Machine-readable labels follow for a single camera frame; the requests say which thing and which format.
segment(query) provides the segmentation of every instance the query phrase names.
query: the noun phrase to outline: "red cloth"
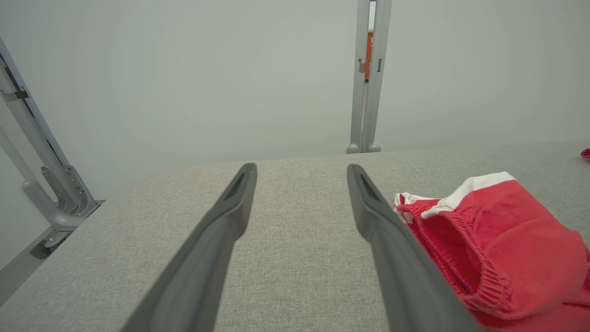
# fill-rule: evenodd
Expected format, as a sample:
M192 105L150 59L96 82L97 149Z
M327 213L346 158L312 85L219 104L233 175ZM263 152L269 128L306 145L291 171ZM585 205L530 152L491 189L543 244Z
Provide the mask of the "red cloth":
M449 197L396 195L396 212L479 322L499 331L590 329L590 253L506 172Z

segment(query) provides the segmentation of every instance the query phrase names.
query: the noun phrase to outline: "folded red clothing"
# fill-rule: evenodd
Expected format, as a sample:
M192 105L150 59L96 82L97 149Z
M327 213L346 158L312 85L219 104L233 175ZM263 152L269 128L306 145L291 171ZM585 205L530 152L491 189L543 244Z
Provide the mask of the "folded red clothing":
M396 212L479 322L499 331L590 328L590 252L506 172L452 195L395 197Z

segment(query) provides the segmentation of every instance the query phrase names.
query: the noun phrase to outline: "gray table surface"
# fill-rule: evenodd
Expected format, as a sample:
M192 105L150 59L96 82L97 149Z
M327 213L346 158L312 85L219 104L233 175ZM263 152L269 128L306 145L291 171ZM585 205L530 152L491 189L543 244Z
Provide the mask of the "gray table surface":
M355 229L346 166L384 197L444 197L508 171L590 240L590 142L258 161L250 224L236 243L218 331L385 331L371 250ZM0 308L1 331L117 331L241 162L165 171L101 206Z

